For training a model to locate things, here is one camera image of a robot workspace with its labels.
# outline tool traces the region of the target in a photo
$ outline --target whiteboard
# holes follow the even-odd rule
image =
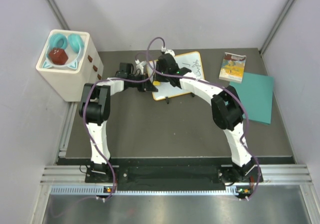
[[[204,71],[202,67],[201,57],[199,52],[190,52],[182,55],[177,55],[174,58],[179,68],[186,67],[190,69],[196,76],[204,79]],[[152,73],[152,69],[147,66],[148,75]],[[154,100],[164,100],[166,97],[171,98],[179,95],[189,94],[190,92],[186,90],[182,90],[179,87],[173,87],[169,82],[160,83],[160,85],[156,86],[158,92],[152,92],[152,96]]]

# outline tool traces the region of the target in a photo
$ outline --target red toy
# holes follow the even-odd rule
[[[65,50],[60,48],[53,48],[49,53],[49,57],[52,63],[56,65],[64,65],[68,60]]]

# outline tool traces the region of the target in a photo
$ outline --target book cover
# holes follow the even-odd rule
[[[241,83],[245,72],[246,56],[225,53],[223,59],[219,79]]]

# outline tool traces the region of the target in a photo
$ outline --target teal folder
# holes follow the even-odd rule
[[[251,73],[244,73],[241,84],[230,82],[235,87],[249,120],[271,123],[274,82],[273,77]]]

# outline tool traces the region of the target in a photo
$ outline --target white container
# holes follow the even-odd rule
[[[46,52],[49,45],[49,39],[54,34],[63,34],[67,38],[70,34],[80,35],[84,42],[83,55],[78,62],[77,69],[58,68],[52,66],[51,68],[43,68]],[[68,55],[67,63],[76,58],[77,54],[68,46],[65,49]],[[52,30],[45,43],[45,47],[40,55],[39,61],[36,65],[36,70],[48,81],[48,83],[59,93],[59,95],[68,102],[78,102],[81,100],[82,91],[85,83],[94,83],[98,76],[102,77],[104,66],[100,56],[92,42],[90,34],[87,32],[67,31],[67,30]]]

